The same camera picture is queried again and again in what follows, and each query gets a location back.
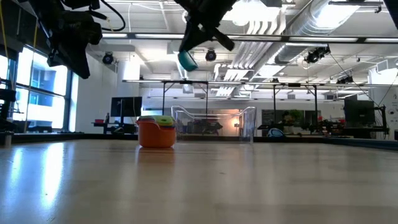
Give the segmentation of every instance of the orange bucket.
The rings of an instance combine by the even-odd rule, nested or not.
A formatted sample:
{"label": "orange bucket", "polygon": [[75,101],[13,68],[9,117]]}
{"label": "orange bucket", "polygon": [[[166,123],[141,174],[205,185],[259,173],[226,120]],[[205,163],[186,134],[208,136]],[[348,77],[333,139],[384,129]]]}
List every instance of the orange bucket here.
{"label": "orange bucket", "polygon": [[137,121],[138,141],[142,147],[170,148],[175,143],[173,118],[166,116],[142,116]]}

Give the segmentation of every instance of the computer monitor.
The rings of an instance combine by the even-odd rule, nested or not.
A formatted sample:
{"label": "computer monitor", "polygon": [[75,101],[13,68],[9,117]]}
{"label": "computer monitor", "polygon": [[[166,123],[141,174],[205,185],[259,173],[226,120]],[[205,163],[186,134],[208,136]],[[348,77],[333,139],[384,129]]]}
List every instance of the computer monitor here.
{"label": "computer monitor", "polygon": [[376,121],[374,103],[365,100],[345,100],[344,112],[346,121],[351,123],[370,124]]}
{"label": "computer monitor", "polygon": [[112,98],[112,117],[141,116],[142,97],[114,97]]}

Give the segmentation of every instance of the ductwork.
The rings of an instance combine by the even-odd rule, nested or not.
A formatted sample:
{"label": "ductwork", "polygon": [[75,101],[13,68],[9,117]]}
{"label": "ductwork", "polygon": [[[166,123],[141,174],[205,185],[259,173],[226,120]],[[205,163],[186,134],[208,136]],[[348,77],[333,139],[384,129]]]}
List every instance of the ductwork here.
{"label": "ductwork", "polygon": [[[302,11],[296,20],[285,31],[285,35],[328,35],[339,28],[349,19],[359,6],[336,6],[329,5],[330,0],[313,0],[313,2]],[[297,47],[283,43],[272,44],[266,56],[255,66],[258,72],[264,64],[288,64],[295,60],[307,47]],[[272,69],[270,77],[280,72],[280,69]]]}

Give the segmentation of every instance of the orange container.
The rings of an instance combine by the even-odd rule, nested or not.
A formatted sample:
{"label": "orange container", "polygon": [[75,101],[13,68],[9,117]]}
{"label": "orange container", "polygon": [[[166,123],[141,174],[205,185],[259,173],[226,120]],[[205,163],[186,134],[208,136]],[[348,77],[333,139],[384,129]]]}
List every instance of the orange container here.
{"label": "orange container", "polygon": [[156,121],[137,121],[138,141],[142,147],[170,148],[175,143],[175,127],[161,126]]}

